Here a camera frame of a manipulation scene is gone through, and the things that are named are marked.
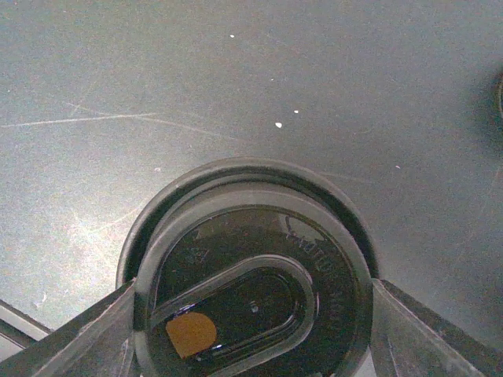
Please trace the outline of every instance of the round container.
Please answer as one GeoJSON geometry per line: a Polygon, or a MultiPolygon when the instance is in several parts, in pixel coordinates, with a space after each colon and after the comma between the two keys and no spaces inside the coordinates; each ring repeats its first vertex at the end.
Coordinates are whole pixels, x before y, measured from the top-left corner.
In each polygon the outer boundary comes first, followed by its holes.
{"type": "Polygon", "coordinates": [[[117,285],[137,276],[144,375],[307,377],[358,367],[376,275],[365,226],[331,182],[278,161],[226,159],[147,205],[124,244],[117,285]],[[183,356],[166,329],[192,311],[208,315],[217,335],[183,356]]]}

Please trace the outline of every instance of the gray tabletop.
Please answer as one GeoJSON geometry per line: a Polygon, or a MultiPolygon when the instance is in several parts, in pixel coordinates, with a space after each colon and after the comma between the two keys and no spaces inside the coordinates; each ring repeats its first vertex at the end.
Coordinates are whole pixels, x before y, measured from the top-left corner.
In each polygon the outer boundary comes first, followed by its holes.
{"type": "Polygon", "coordinates": [[[61,326],[114,289],[162,187],[266,156],[341,187],[384,278],[503,348],[501,1],[10,0],[0,20],[9,304],[61,326]]]}

